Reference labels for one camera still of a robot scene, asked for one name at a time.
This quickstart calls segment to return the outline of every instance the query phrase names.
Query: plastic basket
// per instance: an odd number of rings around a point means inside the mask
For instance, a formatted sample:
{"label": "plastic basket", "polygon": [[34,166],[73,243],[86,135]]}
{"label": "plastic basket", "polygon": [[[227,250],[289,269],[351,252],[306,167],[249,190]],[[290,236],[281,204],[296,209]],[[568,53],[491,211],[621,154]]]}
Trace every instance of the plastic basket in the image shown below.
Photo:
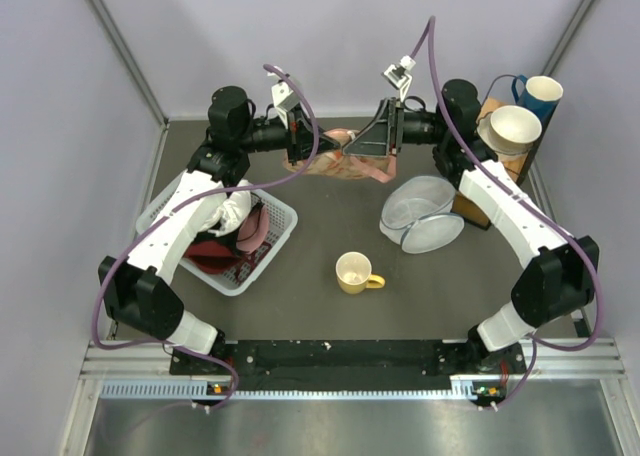
{"label": "plastic basket", "polygon": [[[162,211],[162,208],[171,199],[180,184],[181,176],[182,174],[164,188],[136,220],[138,234],[141,234],[151,226],[160,211]],[[282,249],[284,243],[289,239],[291,231],[298,224],[298,214],[291,206],[284,204],[264,191],[253,191],[251,193],[252,203],[255,203],[258,198],[262,200],[269,211],[269,233],[264,243],[252,254],[253,260],[258,261],[257,263],[250,264],[242,261],[221,274],[204,273],[188,259],[182,259],[180,266],[226,296],[237,296],[245,291],[251,283],[258,279],[258,276],[262,274],[278,251]]]}

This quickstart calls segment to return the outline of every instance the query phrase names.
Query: blue mug handle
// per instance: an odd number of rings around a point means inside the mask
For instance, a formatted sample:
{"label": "blue mug handle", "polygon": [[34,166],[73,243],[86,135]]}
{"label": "blue mug handle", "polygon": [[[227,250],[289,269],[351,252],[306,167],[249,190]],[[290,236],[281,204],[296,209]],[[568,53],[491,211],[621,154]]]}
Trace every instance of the blue mug handle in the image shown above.
{"label": "blue mug handle", "polygon": [[516,76],[515,78],[513,78],[513,83],[511,83],[511,92],[513,93],[513,99],[516,103],[520,99],[520,96],[522,96],[522,93],[518,94],[518,91],[516,90],[516,85],[518,84],[518,81],[522,81],[522,84],[526,86],[527,77],[521,74],[520,76]]}

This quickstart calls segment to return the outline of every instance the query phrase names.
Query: white vent strip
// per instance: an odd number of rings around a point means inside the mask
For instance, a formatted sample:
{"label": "white vent strip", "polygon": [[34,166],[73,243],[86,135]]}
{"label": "white vent strip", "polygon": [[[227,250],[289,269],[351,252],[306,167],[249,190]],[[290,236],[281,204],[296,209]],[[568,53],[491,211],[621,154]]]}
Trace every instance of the white vent strip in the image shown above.
{"label": "white vent strip", "polygon": [[[206,381],[106,381],[103,399],[222,399],[207,395]],[[419,391],[237,391],[236,400],[407,401],[476,399],[473,383],[452,381],[451,389]]]}

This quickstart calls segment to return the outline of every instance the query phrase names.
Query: container lid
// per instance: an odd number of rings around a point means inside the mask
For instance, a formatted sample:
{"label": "container lid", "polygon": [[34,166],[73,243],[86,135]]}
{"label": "container lid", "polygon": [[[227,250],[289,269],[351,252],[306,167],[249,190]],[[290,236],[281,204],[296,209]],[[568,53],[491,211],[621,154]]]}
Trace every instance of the container lid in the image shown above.
{"label": "container lid", "polygon": [[418,219],[400,240],[402,250],[420,254],[446,246],[462,232],[464,219],[454,213],[435,214]]}

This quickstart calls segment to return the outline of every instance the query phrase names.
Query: blue mug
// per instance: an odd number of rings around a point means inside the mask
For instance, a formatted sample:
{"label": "blue mug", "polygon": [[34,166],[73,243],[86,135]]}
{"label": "blue mug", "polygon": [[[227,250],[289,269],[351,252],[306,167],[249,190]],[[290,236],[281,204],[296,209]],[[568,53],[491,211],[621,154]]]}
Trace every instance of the blue mug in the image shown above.
{"label": "blue mug", "polygon": [[[516,89],[518,81],[524,83],[524,90],[520,94]],[[516,104],[531,111],[544,125],[560,102],[564,89],[560,83],[548,76],[527,78],[520,75],[513,80],[511,92]]]}

